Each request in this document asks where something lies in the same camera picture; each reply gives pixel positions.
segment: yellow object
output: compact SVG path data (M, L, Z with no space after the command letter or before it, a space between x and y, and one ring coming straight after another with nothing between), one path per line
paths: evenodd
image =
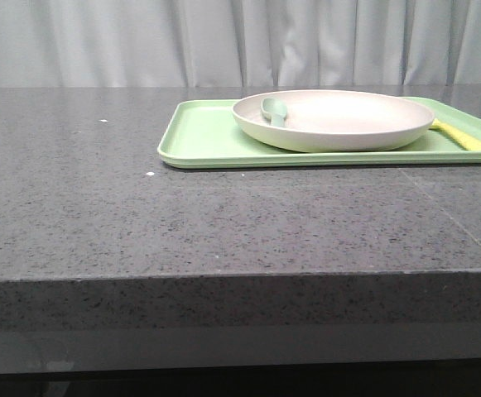
M446 122L441 122L435 119L431 124L430 129L443 132L467 151L481 151L481 141L479 139L474 138L466 132L462 132Z

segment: white curtain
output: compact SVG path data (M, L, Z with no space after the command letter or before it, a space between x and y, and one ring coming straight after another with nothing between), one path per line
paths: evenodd
M0 0L0 87L481 83L481 0Z

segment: gray countertop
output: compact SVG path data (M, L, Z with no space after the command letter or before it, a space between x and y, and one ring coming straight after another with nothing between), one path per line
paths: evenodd
M177 103L271 90L0 89L0 332L481 320L481 165L161 162Z

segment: tray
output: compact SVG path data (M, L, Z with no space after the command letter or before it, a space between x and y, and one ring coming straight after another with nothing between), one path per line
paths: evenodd
M481 140L481 119L428 98L405 97L430 107L443 122ZM481 151L466 151L440 132L395 151L299 153L261 143L245 134L233 119L237 99L180 103L157 152L177 168L246 168L302 165L389 165L481 163Z

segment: white plate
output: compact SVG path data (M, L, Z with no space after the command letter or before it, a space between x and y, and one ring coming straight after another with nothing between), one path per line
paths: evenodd
M261 113L264 98L288 107L284 127L270 126ZM233 106L237 124L249 136L291 151L389 151L422 136L435 115L408 99L327 89L261 93Z

